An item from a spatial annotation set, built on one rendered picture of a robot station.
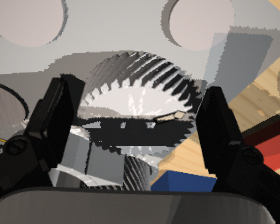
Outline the white toothed gear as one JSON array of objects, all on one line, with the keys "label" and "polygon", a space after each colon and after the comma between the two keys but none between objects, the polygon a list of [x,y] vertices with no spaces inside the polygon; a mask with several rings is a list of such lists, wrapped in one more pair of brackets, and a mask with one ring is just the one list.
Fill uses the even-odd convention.
[{"label": "white toothed gear", "polygon": [[145,156],[175,148],[195,119],[185,76],[166,59],[128,52],[107,58],[87,78],[77,120],[103,150]]}]

